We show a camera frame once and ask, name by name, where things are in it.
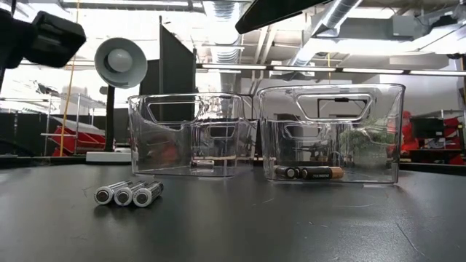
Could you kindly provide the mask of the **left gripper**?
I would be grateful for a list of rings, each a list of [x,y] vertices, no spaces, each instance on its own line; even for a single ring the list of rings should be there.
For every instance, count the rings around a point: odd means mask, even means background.
[[[86,39],[80,24],[48,12],[38,12],[28,23],[0,9],[0,68],[17,68],[24,59],[62,68]]]

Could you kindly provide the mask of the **white desk lamp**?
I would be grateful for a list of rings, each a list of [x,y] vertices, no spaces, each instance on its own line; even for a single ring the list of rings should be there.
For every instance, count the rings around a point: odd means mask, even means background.
[[[139,85],[147,72],[147,59],[143,50],[125,38],[105,40],[94,57],[98,75],[107,83],[106,134],[102,151],[88,151],[88,164],[129,164],[130,152],[114,150],[114,102],[115,89],[128,89]]]

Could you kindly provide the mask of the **metal shelf rack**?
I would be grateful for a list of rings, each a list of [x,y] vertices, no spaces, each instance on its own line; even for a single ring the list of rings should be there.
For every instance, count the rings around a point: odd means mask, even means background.
[[[59,112],[59,108],[54,107],[54,103],[58,106],[61,103],[66,104],[67,94],[52,94],[45,95],[39,98],[38,104],[44,108],[44,113],[47,116],[46,130],[41,134],[44,136],[44,154],[47,155],[52,150],[52,143],[60,146],[61,142],[61,127],[63,125],[63,115],[53,115],[53,111]],[[64,138],[73,138],[76,140],[76,130],[89,129],[94,124],[95,109],[105,108],[105,103],[93,100],[91,97],[72,93],[68,101],[68,110],[66,117],[66,128],[73,131],[73,135],[64,134]]]

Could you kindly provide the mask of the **red sloped rack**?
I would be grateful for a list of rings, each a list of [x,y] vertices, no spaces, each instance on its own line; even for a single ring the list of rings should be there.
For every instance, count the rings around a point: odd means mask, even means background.
[[[106,137],[102,130],[76,132],[68,127],[57,126],[49,139],[56,145],[52,156],[72,156],[86,154],[88,151],[102,151]]]

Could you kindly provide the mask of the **black partition panel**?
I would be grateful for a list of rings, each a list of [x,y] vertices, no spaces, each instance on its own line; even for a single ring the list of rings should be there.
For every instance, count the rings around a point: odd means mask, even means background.
[[[161,122],[194,118],[195,55],[159,23],[159,59],[150,60],[141,82],[143,115]]]

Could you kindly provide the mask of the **clear plastic bin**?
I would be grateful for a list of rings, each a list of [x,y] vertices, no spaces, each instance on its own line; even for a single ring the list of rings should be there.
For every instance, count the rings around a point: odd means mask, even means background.
[[[193,93],[191,121],[161,122],[143,115],[145,95],[128,100],[132,169],[138,175],[229,178],[253,165],[258,122],[248,119],[245,101],[229,93]],[[211,169],[191,168],[210,159]]]
[[[398,181],[402,141],[401,84],[327,84],[269,87],[258,92],[264,176],[283,182],[378,183]],[[340,134],[364,119],[393,119],[398,144],[386,169],[353,168],[340,150]],[[286,179],[275,166],[340,167],[341,179]]]

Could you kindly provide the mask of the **person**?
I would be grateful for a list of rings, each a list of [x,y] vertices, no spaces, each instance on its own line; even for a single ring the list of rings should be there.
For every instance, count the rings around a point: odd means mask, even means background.
[[[411,122],[411,113],[409,111],[403,112],[403,123],[402,123],[402,142],[401,142],[401,153],[409,154],[412,150],[419,148],[419,142],[414,136],[413,124]]]

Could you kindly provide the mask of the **black computer monitor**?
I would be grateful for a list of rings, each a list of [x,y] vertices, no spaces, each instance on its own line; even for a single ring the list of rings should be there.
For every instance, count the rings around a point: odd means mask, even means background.
[[[415,138],[442,138],[444,136],[444,122],[436,118],[414,118],[411,119],[413,124],[413,134]]]

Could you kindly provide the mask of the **silver ventilation duct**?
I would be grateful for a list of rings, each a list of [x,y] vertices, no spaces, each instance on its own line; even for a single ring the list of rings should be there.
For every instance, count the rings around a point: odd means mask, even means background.
[[[235,28],[247,4],[237,1],[203,1],[208,20],[206,26],[213,47],[210,48],[214,63],[239,63],[241,36]]]
[[[311,17],[310,25],[301,33],[301,47],[289,60],[289,66],[305,66],[320,52],[323,39],[336,38],[340,27],[363,0],[333,0],[322,12]]]

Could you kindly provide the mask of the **black ceiling light rail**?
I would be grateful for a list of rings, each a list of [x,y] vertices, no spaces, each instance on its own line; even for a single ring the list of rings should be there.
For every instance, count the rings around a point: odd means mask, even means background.
[[[345,67],[316,67],[316,66],[293,66],[293,65],[259,65],[259,64],[212,64],[198,63],[201,69],[225,69],[225,70],[252,70],[252,71],[284,71],[284,72],[321,72],[337,74],[387,74],[387,75],[410,75],[410,76],[466,76],[466,71],[443,71],[443,70],[411,70],[411,69],[386,69],[386,68],[345,68]]]

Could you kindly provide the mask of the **grey rectangular duct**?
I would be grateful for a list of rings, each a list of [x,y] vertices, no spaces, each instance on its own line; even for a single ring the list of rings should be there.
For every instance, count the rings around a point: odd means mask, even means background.
[[[339,27],[322,29],[315,37],[411,41],[422,33],[423,29],[414,17],[394,15],[388,19],[347,18]]]

